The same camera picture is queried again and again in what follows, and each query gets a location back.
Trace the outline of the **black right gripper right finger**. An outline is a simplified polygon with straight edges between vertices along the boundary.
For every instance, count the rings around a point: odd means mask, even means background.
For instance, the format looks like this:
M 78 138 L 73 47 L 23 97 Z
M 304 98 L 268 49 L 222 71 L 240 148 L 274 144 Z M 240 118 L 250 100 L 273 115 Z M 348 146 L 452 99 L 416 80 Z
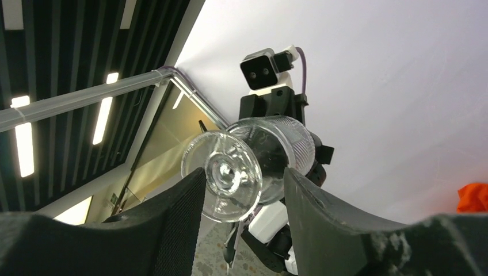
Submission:
M 487 215 L 437 214 L 401 224 L 284 171 L 299 275 L 486 275 Z

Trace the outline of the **clear wine glass back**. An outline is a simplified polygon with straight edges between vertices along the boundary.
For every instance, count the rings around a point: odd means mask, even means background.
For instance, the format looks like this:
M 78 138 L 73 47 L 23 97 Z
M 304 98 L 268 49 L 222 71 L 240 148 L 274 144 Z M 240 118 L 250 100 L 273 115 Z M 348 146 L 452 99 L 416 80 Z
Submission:
M 259 205 L 284 197 L 287 168 L 307 175 L 320 143 L 299 120 L 283 115 L 241 119 L 196 136 L 181 160 L 181 175 L 202 168 L 202 214 L 219 223 L 243 221 Z

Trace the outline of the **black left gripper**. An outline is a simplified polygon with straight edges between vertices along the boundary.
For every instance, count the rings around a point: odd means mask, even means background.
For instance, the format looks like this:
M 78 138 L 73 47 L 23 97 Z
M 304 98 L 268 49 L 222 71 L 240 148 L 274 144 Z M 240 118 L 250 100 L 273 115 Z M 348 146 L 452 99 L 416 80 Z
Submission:
M 267 116 L 288 116 L 305 123 L 304 108 L 308 106 L 305 93 L 295 94 L 288 86 L 271 89 L 264 95 L 250 94 L 241 98 L 239 119 Z M 324 165 L 331 163 L 334 148 L 324 145 L 322 140 L 311 133 L 315 144 L 315 160 L 306 177 L 316 186 L 323 186 L 326 180 Z

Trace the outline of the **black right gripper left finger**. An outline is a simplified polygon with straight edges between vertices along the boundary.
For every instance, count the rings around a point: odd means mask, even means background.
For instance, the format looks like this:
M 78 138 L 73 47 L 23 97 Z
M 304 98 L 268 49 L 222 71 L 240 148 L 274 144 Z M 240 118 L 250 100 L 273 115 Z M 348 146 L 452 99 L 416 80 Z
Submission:
M 206 178 L 202 168 L 101 223 L 1 215 L 2 275 L 191 275 Z

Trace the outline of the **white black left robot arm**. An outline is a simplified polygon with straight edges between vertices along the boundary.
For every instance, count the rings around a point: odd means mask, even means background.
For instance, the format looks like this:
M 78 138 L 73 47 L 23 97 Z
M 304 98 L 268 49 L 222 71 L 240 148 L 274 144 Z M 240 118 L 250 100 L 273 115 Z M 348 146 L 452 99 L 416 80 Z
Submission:
M 307 105 L 306 94 L 295 94 L 291 85 L 269 87 L 241 98 L 239 118 L 287 116 L 304 123 Z M 260 205 L 244 222 L 233 224 L 223 250 L 227 270 L 235 262 L 240 240 L 268 269 L 298 273 L 283 196 L 272 204 Z

